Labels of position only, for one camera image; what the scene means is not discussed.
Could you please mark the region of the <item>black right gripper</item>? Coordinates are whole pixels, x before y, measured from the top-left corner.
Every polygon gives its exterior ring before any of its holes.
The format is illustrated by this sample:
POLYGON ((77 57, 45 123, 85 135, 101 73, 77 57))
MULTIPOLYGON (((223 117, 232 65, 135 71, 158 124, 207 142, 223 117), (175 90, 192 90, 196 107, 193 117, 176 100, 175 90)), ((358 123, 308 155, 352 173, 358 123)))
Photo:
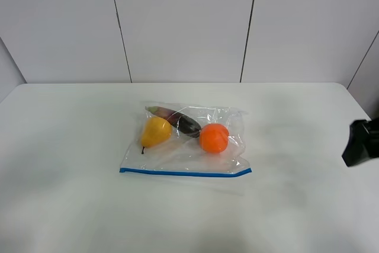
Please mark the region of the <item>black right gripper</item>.
POLYGON ((378 119, 355 120, 349 127, 348 144, 342 154, 347 167, 379 157, 378 119))

